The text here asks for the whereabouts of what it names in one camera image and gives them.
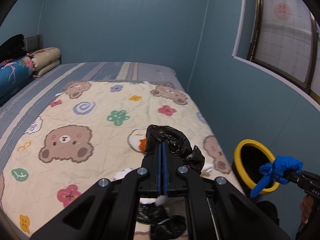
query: silver bolt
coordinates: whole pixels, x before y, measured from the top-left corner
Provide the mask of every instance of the silver bolt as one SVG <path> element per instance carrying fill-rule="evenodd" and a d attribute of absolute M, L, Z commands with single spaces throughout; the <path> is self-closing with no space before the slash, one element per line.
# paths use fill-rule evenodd
<path fill-rule="evenodd" d="M 99 184 L 100 187 L 105 187 L 105 186 L 107 186 L 107 185 L 109 184 L 109 180 L 108 180 L 108 179 L 105 179 L 105 178 L 100 179 L 100 180 L 98 181 L 98 184 Z"/>
<path fill-rule="evenodd" d="M 178 171 L 179 171 L 180 173 L 187 173 L 187 172 L 188 172 L 188 168 L 187 168 L 186 166 L 180 166 L 180 167 L 178 168 Z"/>
<path fill-rule="evenodd" d="M 144 175 L 147 172 L 148 172 L 148 170 L 146 168 L 143 168 L 143 167 L 137 169 L 137 173 L 140 174 L 140 175 Z"/>
<path fill-rule="evenodd" d="M 227 180 L 226 180 L 224 177 L 217 177 L 217 178 L 216 178 L 216 182 L 217 182 L 219 185 L 223 185 L 223 184 L 226 184 Z"/>

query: window frame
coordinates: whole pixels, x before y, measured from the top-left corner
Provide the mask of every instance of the window frame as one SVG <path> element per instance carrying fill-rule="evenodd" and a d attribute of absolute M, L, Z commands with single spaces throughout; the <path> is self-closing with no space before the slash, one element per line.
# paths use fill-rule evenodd
<path fill-rule="evenodd" d="M 295 78 L 294 76 L 290 75 L 289 73 L 272 66 L 266 62 L 263 62 L 261 60 L 255 59 L 255 52 L 257 49 L 257 44 L 259 41 L 260 36 L 260 30 L 261 30 L 261 22 L 262 22 L 262 8 L 263 8 L 263 0 L 256 0 L 256 21 L 254 24 L 254 30 L 252 35 L 252 41 L 249 48 L 249 53 L 247 60 L 256 63 L 264 68 L 267 68 L 278 75 L 282 76 L 283 78 L 289 80 L 293 84 L 295 84 L 297 87 L 302 89 L 307 94 L 310 94 L 310 87 L 313 79 L 313 74 L 316 67 L 316 56 L 317 56 L 317 29 L 316 29 L 316 20 L 313 17 L 312 13 L 310 13 L 310 21 L 311 21 L 311 53 L 309 58 L 309 66 L 308 71 L 306 75 L 306 80 L 304 82 L 300 81 L 299 79 Z"/>

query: blue floral blanket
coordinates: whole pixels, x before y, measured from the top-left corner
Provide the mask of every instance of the blue floral blanket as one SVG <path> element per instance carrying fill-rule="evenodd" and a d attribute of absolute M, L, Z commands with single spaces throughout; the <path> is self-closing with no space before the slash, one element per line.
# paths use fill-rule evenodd
<path fill-rule="evenodd" d="M 1 65 L 0 98 L 28 79 L 33 70 L 33 63 L 28 56 Z"/>

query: cream blanket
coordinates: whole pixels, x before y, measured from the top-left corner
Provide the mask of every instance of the cream blanket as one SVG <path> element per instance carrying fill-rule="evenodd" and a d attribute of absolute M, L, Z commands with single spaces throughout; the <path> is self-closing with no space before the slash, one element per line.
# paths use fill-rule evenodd
<path fill-rule="evenodd" d="M 140 167 L 150 124 L 182 131 L 206 163 L 214 163 L 204 176 L 224 176 L 240 189 L 187 94 L 151 84 L 81 81 L 58 95 L 18 141 L 0 177 L 4 212 L 30 236 L 100 178 Z M 148 239 L 148 230 L 137 224 L 135 239 Z"/>

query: yellow ring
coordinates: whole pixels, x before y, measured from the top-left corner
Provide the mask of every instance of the yellow ring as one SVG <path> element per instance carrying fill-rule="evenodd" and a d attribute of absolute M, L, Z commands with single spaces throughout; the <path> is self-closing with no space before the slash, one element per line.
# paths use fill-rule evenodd
<path fill-rule="evenodd" d="M 265 147 L 262 143 L 251 140 L 251 139 L 246 139 L 237 145 L 235 152 L 234 152 L 234 162 L 236 169 L 243 180 L 243 182 L 250 188 L 253 189 L 257 184 L 249 177 L 248 173 L 245 171 L 245 168 L 243 167 L 242 161 L 241 161 L 241 149 L 244 146 L 253 146 L 257 148 L 258 150 L 262 151 L 264 155 L 268 158 L 268 160 L 272 163 L 276 158 L 274 155 L 269 151 L 267 147 Z M 270 194 L 272 191 L 276 190 L 279 187 L 278 182 L 274 182 L 273 186 L 271 188 L 264 188 L 260 194 L 262 195 L 267 195 Z"/>

